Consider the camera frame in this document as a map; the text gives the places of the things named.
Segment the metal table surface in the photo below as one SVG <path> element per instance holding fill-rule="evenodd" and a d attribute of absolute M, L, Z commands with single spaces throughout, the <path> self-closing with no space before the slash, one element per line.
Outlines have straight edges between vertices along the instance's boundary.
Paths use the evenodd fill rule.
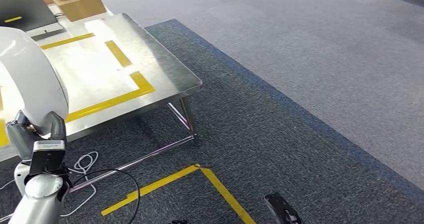
<path fill-rule="evenodd" d="M 36 42 L 68 91 L 68 141 L 178 99 L 185 117 L 169 107 L 192 131 L 186 141 L 194 139 L 184 97 L 199 91 L 202 81 L 127 14 L 73 25 L 38 37 Z M 0 87 L 0 122 L 7 122 L 14 119 L 23 101 L 2 65 Z M 0 129 L 0 141 L 4 142 L 3 132 Z M 10 144 L 3 143 L 0 166 L 16 155 Z"/>

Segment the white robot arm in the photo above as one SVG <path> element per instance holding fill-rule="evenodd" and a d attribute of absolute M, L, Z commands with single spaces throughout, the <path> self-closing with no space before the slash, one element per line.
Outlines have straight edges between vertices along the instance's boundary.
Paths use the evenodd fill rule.
<path fill-rule="evenodd" d="M 0 64 L 24 102 L 6 126 L 22 159 L 14 176 L 23 197 L 9 223 L 57 224 L 71 187 L 62 164 L 69 111 L 66 88 L 41 48 L 21 30 L 0 27 Z M 49 139 L 41 138 L 48 133 Z"/>

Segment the yellow tape marking on floor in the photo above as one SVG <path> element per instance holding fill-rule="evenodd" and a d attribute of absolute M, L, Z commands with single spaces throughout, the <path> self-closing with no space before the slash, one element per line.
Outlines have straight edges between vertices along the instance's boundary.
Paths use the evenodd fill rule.
<path fill-rule="evenodd" d="M 9 144 L 9 138 L 6 133 L 6 122 L 0 119 L 0 147 Z"/>
<path fill-rule="evenodd" d="M 179 172 L 176 172 L 170 176 L 167 176 L 161 180 L 158 180 L 148 186 L 145 186 L 140 189 L 140 196 L 146 195 L 166 184 L 169 184 L 185 175 L 188 175 L 196 170 L 200 169 L 202 173 L 208 178 L 208 180 L 215 186 L 215 188 L 219 191 L 219 193 L 224 197 L 224 199 L 228 202 L 228 204 L 233 208 L 233 210 L 240 216 L 245 224 L 256 224 L 250 215 L 243 209 L 243 207 L 237 202 L 233 195 L 225 188 L 225 186 L 221 183 L 221 181 L 217 178 L 217 176 L 208 168 L 201 167 L 199 164 L 191 165 Z M 127 195 L 126 199 L 116 203 L 115 205 L 101 211 L 103 216 L 116 211 L 117 209 L 123 207 L 135 201 L 137 199 L 137 191 L 131 192 Z"/>
<path fill-rule="evenodd" d="M 215 186 L 215 188 L 220 192 L 220 194 L 224 197 L 224 199 L 228 202 L 228 204 L 236 211 L 236 213 L 240 216 L 246 224 L 255 224 L 250 215 L 243 209 L 243 207 L 237 202 L 233 195 L 226 189 L 226 187 L 222 184 L 222 182 L 216 177 L 216 175 L 207 168 L 200 168 L 205 174 L 205 176 L 209 179 L 209 181 Z"/>
<path fill-rule="evenodd" d="M 138 90 L 134 90 L 129 93 L 112 98 L 110 100 L 106 100 L 90 107 L 75 111 L 68 115 L 66 123 L 155 91 L 153 86 L 144 78 L 144 76 L 139 71 L 130 74 L 130 76 L 139 87 Z"/>
<path fill-rule="evenodd" d="M 50 49 L 50 48 L 53 48 L 53 47 L 69 44 L 69 43 L 72 43 L 72 42 L 75 42 L 75 41 L 78 41 L 78 40 L 91 38 L 93 36 L 95 36 L 95 34 L 93 34 L 93 33 L 80 35 L 80 36 L 76 36 L 76 37 L 69 38 L 69 39 L 66 39 L 66 40 L 57 41 L 57 42 L 54 42 L 54 43 L 51 43 L 51 44 L 42 45 L 42 46 L 40 46 L 40 48 L 43 49 L 43 50 L 46 50 L 46 49 Z"/>
<path fill-rule="evenodd" d="M 5 23 L 9 23 L 9 22 L 12 22 L 12 21 L 20 20 L 20 19 L 22 19 L 22 17 L 21 16 L 18 16 L 18 17 L 15 17 L 15 18 L 11 18 L 11 19 L 5 20 Z"/>
<path fill-rule="evenodd" d="M 127 67 L 132 65 L 131 61 L 127 58 L 127 56 L 122 52 L 122 50 L 115 44 L 113 40 L 105 42 L 106 46 L 115 55 L 115 58 L 119 61 L 122 67 Z"/>
<path fill-rule="evenodd" d="M 188 174 L 192 173 L 193 171 L 195 171 L 197 169 L 199 169 L 199 167 L 197 167 L 196 165 L 191 165 L 191 166 L 189 166 L 189 167 L 187 167 L 183 170 L 180 170 L 180 171 L 178 171 L 178 172 L 176 172 L 176 173 L 174 173 L 174 174 L 172 174 L 168 177 L 165 177 L 165 178 L 160 179 L 160 180 L 158 180 L 158 181 L 156 181 L 156 182 L 154 182 L 150 185 L 142 187 L 142 188 L 140 188 L 140 193 L 141 193 L 140 196 L 146 195 L 146 194 L 148 194 L 148 193 L 150 193 L 150 192 L 152 192 L 152 191 L 154 191 L 154 190 L 156 190 L 156 189 L 158 189 L 158 188 L 160 188 L 160 187 L 162 187 L 166 184 L 169 184 L 169 183 L 171 183 L 175 180 L 178 180 L 181 177 L 188 175 Z M 124 205 L 126 205 L 126 204 L 128 204 L 132 201 L 135 201 L 137 199 L 137 194 L 138 194 L 137 191 L 131 192 L 130 194 L 127 195 L 126 199 L 116 203 L 115 205 L 113 205 L 113 206 L 111 206 L 107 209 L 104 209 L 103 211 L 101 211 L 101 214 L 103 216 L 105 216 L 105 215 L 123 207 Z"/>

